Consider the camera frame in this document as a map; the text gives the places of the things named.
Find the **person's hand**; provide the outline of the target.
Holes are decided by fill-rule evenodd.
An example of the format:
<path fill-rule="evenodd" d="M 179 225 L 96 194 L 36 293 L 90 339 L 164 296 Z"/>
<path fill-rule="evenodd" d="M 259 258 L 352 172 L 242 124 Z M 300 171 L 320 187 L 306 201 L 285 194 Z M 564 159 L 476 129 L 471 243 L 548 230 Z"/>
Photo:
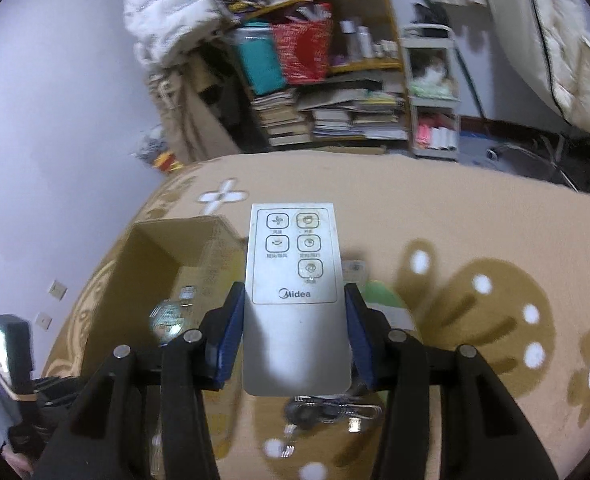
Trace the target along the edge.
<path fill-rule="evenodd" d="M 33 474 L 33 463 L 24 454 L 15 453 L 8 445 L 4 445 L 1 455 L 21 479 L 31 479 Z"/>

